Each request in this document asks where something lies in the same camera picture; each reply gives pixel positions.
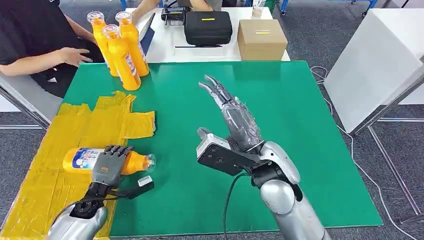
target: gray carpet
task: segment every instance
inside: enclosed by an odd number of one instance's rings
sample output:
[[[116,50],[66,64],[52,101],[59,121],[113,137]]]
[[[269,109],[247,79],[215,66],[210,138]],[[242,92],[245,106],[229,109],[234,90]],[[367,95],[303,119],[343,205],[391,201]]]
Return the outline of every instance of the gray carpet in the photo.
[[[140,1],[133,0],[128,7],[136,6]],[[288,54],[292,60],[305,60],[310,66],[320,65],[328,70],[336,62],[349,39],[362,21],[361,13],[367,8],[367,2],[350,4],[348,1],[327,0],[291,0],[287,15],[280,18],[276,9],[273,13],[279,19],[289,41]],[[63,11],[76,22],[90,29],[86,20],[88,12],[99,10],[105,13],[106,21],[113,23],[114,16],[121,10],[118,0],[61,0]],[[420,105],[398,106],[391,111],[390,117],[423,117],[424,109]],[[0,113],[0,124],[31,124],[22,113]],[[424,127],[420,123],[378,122],[375,131],[389,152],[415,201],[424,211],[423,154]],[[42,130],[0,130],[0,170],[2,195],[0,195],[0,222],[19,190],[28,166],[38,149],[44,135]],[[346,145],[350,139],[343,136]],[[414,216],[402,190],[390,173],[381,152],[368,130],[355,136],[354,158],[365,171],[380,185],[383,199],[395,221]],[[407,240],[389,222],[380,201],[377,188],[361,173],[372,200],[383,218],[381,227],[355,227],[329,229],[333,240]],[[423,223],[402,225],[402,229],[417,239],[424,239]],[[129,239],[161,240],[221,240],[221,234],[196,236],[166,236]],[[282,239],[278,232],[230,234],[232,240],[276,240]]]

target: black cable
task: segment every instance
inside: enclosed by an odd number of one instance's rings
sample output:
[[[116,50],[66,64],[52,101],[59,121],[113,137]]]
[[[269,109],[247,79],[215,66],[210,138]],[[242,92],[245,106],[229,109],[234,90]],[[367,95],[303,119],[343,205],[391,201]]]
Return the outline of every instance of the black cable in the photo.
[[[110,200],[117,200],[120,198],[123,198],[124,196],[117,196],[117,197],[111,197],[111,198],[105,198],[105,197],[96,197],[96,198],[87,198],[87,199],[81,199],[79,201],[74,201],[73,203],[69,204],[68,206],[66,206],[64,209],[62,209],[53,219],[53,221],[51,222],[51,226],[53,226],[53,224],[55,224],[55,222],[58,220],[59,216],[65,212],[66,209],[68,209],[70,206],[72,205],[77,205],[80,203],[85,203],[85,202],[91,202],[91,201],[110,201]]]
[[[239,175],[237,175],[234,180],[231,183],[231,186],[229,187],[228,190],[228,195],[226,196],[226,201],[225,201],[225,206],[224,206],[224,213],[222,216],[222,231],[224,232],[224,238],[225,240],[228,240],[227,238],[227,226],[226,226],[226,220],[227,220],[227,208],[228,208],[228,203],[230,202],[230,196],[231,196],[231,192],[233,191],[234,185],[236,185],[237,180],[240,177],[243,176],[249,176],[249,174],[247,173],[240,173]]]
[[[407,5],[407,3],[409,2],[410,0],[406,0],[405,1],[405,3],[400,7],[401,9],[403,9],[406,5]]]
[[[171,3],[168,5],[168,8],[169,8],[169,7],[171,7],[172,5],[174,5],[176,2],[177,2],[177,0],[175,0],[175,1],[171,2]]]

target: robotic arm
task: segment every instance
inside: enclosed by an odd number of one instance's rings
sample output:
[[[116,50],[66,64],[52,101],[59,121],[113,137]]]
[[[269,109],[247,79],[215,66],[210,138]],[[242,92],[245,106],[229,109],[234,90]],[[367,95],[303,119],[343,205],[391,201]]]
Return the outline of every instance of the robotic arm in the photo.
[[[92,240],[108,218],[104,201],[133,199],[154,187],[150,176],[137,181],[132,189],[115,191],[121,183],[121,171],[132,147],[110,145],[104,149],[91,173],[92,183],[85,196],[63,209],[48,231],[51,240]]]
[[[220,82],[205,75],[209,84],[199,86],[221,109],[229,136],[224,139],[201,127],[197,161],[231,176],[245,170],[286,240],[331,240],[314,209],[299,187],[300,175],[287,153],[277,143],[264,141],[255,119],[237,97]]]

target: brown box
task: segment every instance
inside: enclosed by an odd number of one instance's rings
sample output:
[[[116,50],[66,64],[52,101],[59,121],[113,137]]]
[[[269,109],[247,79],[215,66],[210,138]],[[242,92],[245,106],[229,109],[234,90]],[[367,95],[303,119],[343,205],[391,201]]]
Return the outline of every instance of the brown box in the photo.
[[[243,61],[281,61],[287,47],[287,39],[275,19],[240,20],[237,43]]]

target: plastic bottle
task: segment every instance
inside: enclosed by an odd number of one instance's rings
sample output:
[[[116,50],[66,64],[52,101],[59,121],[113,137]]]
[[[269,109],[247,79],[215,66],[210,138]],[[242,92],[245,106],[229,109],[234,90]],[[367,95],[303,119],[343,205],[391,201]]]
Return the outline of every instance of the plastic bottle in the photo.
[[[149,66],[139,41],[139,31],[132,23],[131,14],[121,11],[116,14],[115,19],[119,23],[122,39],[128,44],[129,54],[131,54],[138,75],[146,76],[149,74]]]
[[[128,91],[139,89],[142,83],[131,59],[128,46],[121,38],[119,27],[109,24],[103,28],[103,34],[107,37],[109,52],[112,55],[112,61],[116,66],[123,88]]]
[[[99,11],[92,11],[87,14],[87,20],[93,28],[94,39],[103,55],[104,61],[109,68],[110,75],[118,77],[117,68],[112,61],[112,55],[108,48],[108,39],[103,35],[102,30],[106,26],[105,16]]]
[[[63,159],[63,168],[69,173],[88,173],[90,174],[99,158],[103,153],[102,148],[72,148],[69,150]],[[138,171],[151,172],[155,169],[155,155],[140,155],[135,151],[131,151],[126,157],[122,168],[122,175],[130,175]]]

